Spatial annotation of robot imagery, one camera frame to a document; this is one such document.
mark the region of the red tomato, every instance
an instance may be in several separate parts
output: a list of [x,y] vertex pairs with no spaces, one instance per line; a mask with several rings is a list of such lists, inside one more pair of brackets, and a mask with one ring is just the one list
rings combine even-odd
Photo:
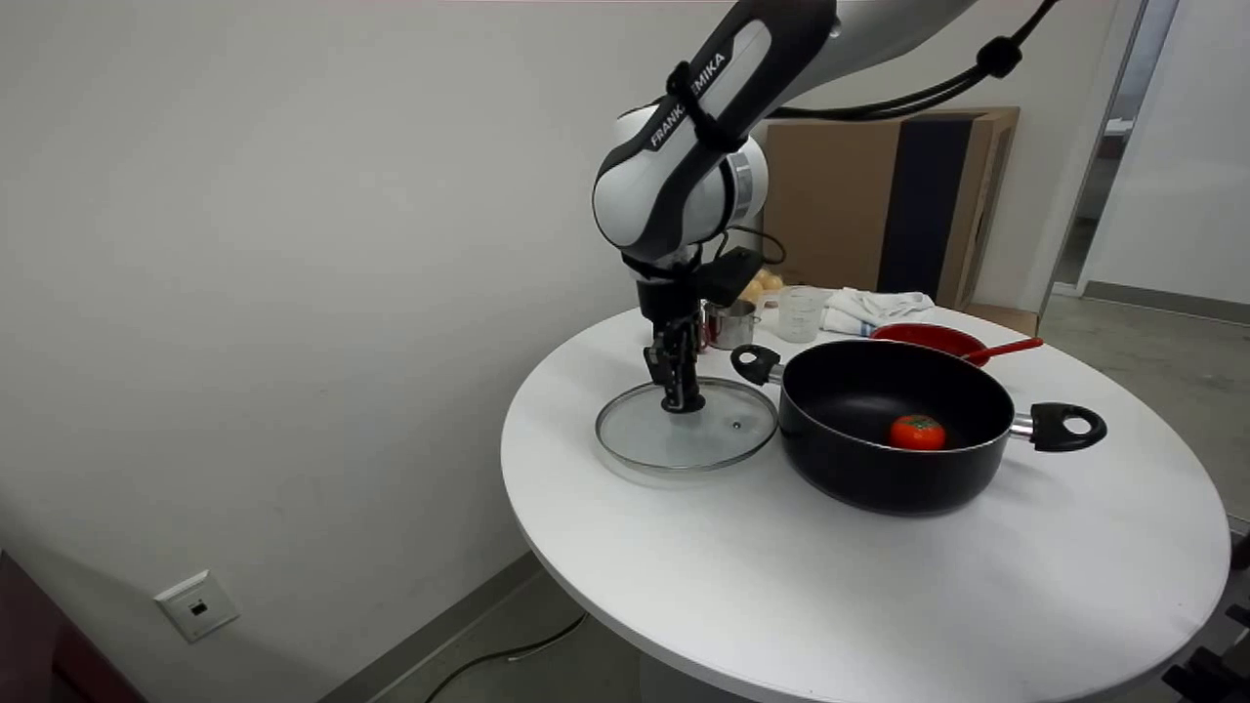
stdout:
[[945,448],[945,426],[933,421],[928,415],[898,415],[889,421],[889,444],[902,444],[902,448]]

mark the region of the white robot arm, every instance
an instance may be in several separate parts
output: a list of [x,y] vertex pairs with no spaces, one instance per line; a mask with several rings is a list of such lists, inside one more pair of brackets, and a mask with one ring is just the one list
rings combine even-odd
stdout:
[[[751,224],[766,203],[769,169],[751,129],[806,91],[906,56],[967,5],[737,0],[698,56],[673,72],[668,93],[616,121],[616,147],[600,162],[588,203],[598,229],[639,272],[639,309],[655,324],[643,359],[663,388],[668,415],[704,405],[695,388],[698,296],[754,272],[751,260],[728,260],[732,272],[710,280],[695,260],[698,244]],[[983,76],[1005,77],[1019,61],[1019,43],[1051,7],[1055,0],[1042,0],[1029,29],[988,43],[978,65],[945,86],[967,91]],[[937,102],[898,96],[868,116],[898,116],[917,107]]]

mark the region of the wall socket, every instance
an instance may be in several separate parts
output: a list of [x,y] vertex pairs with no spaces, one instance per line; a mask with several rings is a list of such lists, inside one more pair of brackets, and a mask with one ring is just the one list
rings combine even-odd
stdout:
[[238,621],[226,591],[207,572],[159,591],[155,605],[190,643]]

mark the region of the black pot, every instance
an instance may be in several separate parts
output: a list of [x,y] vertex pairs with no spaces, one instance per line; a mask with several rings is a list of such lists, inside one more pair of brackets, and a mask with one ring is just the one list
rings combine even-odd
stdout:
[[[781,355],[746,345],[734,369],[751,384],[769,384]],[[937,419],[945,448],[889,444],[898,415]],[[820,345],[781,376],[786,452],[815,488],[871,513],[933,517],[967,503],[999,470],[1010,431],[1040,452],[1091,448],[1107,436],[1107,421],[1082,405],[1042,402],[1014,419],[1010,395],[982,369],[911,345]]]

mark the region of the pot handle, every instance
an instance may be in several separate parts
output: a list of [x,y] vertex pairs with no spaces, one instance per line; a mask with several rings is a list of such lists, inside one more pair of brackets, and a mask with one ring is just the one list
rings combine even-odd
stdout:
[[775,348],[742,345],[732,352],[732,362],[754,388],[766,388],[781,371],[781,355]]
[[1030,436],[1040,452],[1073,452],[1107,436],[1101,415],[1068,402],[1034,402],[1029,419],[1010,421],[1010,432]]

